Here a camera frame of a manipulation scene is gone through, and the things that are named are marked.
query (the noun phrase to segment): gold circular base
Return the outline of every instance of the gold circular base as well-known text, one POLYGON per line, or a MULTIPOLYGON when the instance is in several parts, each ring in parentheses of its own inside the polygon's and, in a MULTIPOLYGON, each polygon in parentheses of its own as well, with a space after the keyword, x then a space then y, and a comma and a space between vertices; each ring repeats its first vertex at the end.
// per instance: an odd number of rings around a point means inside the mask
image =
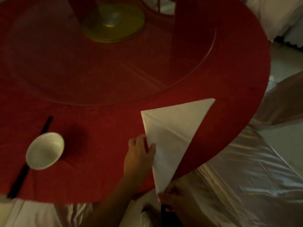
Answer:
POLYGON ((97 42, 122 41, 144 27, 141 9, 128 4, 106 4, 91 12, 81 23, 83 34, 97 42))

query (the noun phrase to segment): black chopsticks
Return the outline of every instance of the black chopsticks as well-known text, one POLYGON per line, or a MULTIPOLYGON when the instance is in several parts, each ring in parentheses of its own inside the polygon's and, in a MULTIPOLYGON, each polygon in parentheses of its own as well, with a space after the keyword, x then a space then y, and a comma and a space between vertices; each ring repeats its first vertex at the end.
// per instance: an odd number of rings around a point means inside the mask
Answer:
MULTIPOLYGON (((47 132, 52 119, 53 119, 52 116, 49 116, 47 118, 47 121, 46 121, 44 127, 42 128, 40 135, 47 132)), ((29 171, 29 166, 27 165, 27 163, 25 163, 24 166, 22 167, 16 181, 13 183, 11 190, 7 195, 7 198, 14 199, 17 196, 18 192, 20 191, 20 189, 22 187, 23 181, 25 180, 25 178, 28 174, 28 171, 29 171)))

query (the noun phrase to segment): bowl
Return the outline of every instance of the bowl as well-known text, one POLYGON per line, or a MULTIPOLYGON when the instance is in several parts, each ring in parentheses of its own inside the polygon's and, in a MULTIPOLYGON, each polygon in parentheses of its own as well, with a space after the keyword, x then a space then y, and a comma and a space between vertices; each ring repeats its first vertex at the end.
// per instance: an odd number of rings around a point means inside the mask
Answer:
POLYGON ((63 150, 63 137, 58 133, 48 132, 37 137, 29 145, 26 152, 26 162, 32 169, 46 169, 58 161, 63 150))

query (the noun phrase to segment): folded napkin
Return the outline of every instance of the folded napkin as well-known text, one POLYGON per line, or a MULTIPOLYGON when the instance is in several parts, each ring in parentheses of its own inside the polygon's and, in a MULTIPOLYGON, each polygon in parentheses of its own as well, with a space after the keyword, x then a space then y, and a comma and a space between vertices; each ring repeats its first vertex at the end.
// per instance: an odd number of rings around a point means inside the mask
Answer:
POLYGON ((141 111, 147 143, 156 144, 152 167, 156 192, 164 192, 215 99, 141 111))

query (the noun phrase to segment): red table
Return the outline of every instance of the red table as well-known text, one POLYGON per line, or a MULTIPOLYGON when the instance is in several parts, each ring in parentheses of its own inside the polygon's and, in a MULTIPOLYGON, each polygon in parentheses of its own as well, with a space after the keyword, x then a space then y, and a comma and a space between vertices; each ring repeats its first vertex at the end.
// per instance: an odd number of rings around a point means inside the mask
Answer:
MULTIPOLYGON (((252 118, 268 82, 270 43, 239 0, 178 0, 174 18, 131 3, 145 8, 146 28, 115 44, 86 39, 67 0, 0 5, 1 193, 49 115, 64 154, 31 170, 18 196, 53 203, 94 202, 116 185, 128 139, 144 133, 142 110, 216 99, 175 178, 224 149, 252 118)), ((153 187, 150 175, 138 192, 153 187)))

